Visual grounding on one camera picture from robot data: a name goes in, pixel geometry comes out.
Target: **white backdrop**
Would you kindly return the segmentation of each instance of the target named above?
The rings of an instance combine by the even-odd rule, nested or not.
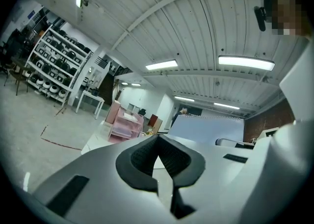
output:
[[[178,116],[168,134],[215,145],[219,138],[243,141],[244,121],[232,117]]]

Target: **black rubber pad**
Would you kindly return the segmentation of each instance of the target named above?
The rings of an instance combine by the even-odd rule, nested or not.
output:
[[[56,214],[64,217],[88,181],[89,179],[84,176],[74,176],[47,204],[47,207]]]
[[[226,154],[224,158],[232,160],[232,161],[240,162],[240,163],[245,163],[247,161],[247,158],[232,155],[232,154]]]

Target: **brick wall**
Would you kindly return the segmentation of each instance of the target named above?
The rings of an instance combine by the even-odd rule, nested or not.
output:
[[[263,130],[280,127],[292,123],[294,115],[288,101],[285,99],[276,106],[244,121],[244,142],[257,138]]]

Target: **white desk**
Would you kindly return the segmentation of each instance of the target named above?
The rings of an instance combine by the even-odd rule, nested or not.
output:
[[[99,97],[99,96],[94,96],[94,95],[92,95],[92,93],[90,93],[90,92],[88,92],[88,91],[86,91],[86,90],[84,90],[83,93],[82,93],[82,95],[80,96],[80,99],[79,99],[79,102],[78,102],[78,106],[77,106],[77,109],[76,109],[75,113],[78,113],[79,106],[80,106],[80,103],[82,102],[82,99],[83,99],[83,96],[84,96],[84,95],[85,95],[85,96],[89,96],[89,97],[91,97],[91,98],[93,98],[93,99],[99,101],[99,103],[98,103],[98,105],[97,105],[97,108],[96,108],[96,110],[95,110],[95,113],[94,113],[94,114],[96,115],[95,119],[97,119],[97,118],[98,118],[98,115],[99,115],[99,112],[101,111],[102,106],[103,106],[103,104],[104,104],[104,99],[102,99],[102,98]]]

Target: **gray floor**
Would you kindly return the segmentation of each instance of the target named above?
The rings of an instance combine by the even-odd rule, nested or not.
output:
[[[1,74],[1,163],[11,182],[21,188],[29,172],[28,191],[32,193],[51,174],[80,156],[80,150],[57,144],[82,149],[104,119],[108,106],[103,106],[98,120],[88,99],[77,114],[75,107],[69,106],[58,113],[61,105],[56,103],[54,107],[53,99],[36,94],[31,87],[26,93],[26,84],[22,83],[16,96],[15,80],[9,79],[5,87],[4,80]]]

